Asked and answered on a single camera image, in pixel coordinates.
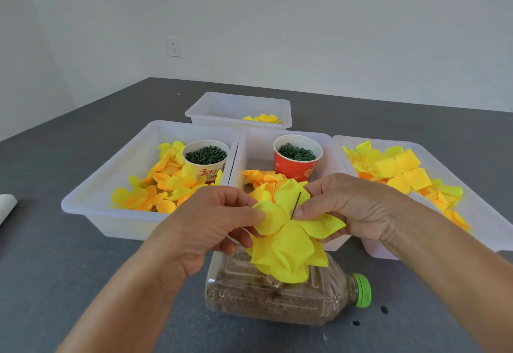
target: left hand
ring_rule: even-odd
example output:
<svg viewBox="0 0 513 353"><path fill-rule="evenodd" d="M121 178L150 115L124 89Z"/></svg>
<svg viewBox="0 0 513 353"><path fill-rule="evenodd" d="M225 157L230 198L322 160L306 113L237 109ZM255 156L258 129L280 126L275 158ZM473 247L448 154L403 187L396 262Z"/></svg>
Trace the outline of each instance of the left hand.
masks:
<svg viewBox="0 0 513 353"><path fill-rule="evenodd" d="M164 219L138 251L144 259L166 263L178 261L186 276L198 272L209 250L232 254L236 245L253 246L248 232L264 213L251 208L257 201L234 187L202 187Z"/></svg>

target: plastic bottle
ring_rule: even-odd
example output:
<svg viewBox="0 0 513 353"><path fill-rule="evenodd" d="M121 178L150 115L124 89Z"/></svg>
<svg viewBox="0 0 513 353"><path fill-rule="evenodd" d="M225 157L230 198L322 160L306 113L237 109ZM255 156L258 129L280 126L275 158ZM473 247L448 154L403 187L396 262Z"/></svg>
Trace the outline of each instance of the plastic bottle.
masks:
<svg viewBox="0 0 513 353"><path fill-rule="evenodd" d="M347 305L368 307L369 281L346 275L326 253L327 268L310 266L304 283L285 284L264 275L243 247L227 256L214 252L207 274L205 303L213 311L270 321L322 326Z"/></svg>

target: white paper roll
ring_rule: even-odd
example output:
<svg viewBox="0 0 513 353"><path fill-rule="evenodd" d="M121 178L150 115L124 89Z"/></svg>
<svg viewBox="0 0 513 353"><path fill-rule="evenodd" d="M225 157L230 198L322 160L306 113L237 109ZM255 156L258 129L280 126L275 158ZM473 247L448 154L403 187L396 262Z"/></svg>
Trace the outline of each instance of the white paper roll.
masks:
<svg viewBox="0 0 513 353"><path fill-rule="evenodd" d="M16 206L16 198L10 194L0 195L0 225L7 218L11 210Z"/></svg>

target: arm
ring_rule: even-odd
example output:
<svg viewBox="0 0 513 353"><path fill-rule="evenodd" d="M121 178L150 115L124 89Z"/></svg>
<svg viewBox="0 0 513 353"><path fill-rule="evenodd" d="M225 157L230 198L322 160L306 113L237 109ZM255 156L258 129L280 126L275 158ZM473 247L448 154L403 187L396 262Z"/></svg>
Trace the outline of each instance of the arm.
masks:
<svg viewBox="0 0 513 353"><path fill-rule="evenodd" d="M307 187L297 219L338 215L413 269L486 350L513 346L513 265L443 215L382 184L336 174Z"/></svg>
<svg viewBox="0 0 513 353"><path fill-rule="evenodd" d="M263 219L250 207L256 202L232 187L198 190L112 277L58 351L153 349L178 291L201 269L205 252L233 253L236 246L227 235L252 246L248 231L257 234L253 226Z"/></svg>

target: hand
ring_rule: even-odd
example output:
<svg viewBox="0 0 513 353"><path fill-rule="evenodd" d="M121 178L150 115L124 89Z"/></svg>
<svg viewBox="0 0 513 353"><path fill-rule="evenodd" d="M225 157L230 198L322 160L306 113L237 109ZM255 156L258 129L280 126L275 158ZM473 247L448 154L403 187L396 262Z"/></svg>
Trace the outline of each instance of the hand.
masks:
<svg viewBox="0 0 513 353"><path fill-rule="evenodd" d="M228 235L245 248L253 246L248 232L258 235L253 226L264 219L251 208L256 203L238 188L202 187L154 229L139 252L159 263L176 260L190 276L201 269L207 251L235 251Z"/></svg>
<svg viewBox="0 0 513 353"><path fill-rule="evenodd" d="M424 207L392 187L343 173L313 181L305 189L312 198L297 207L295 219L309 220L329 213L347 225L322 242L342 234L383 242L400 219Z"/></svg>

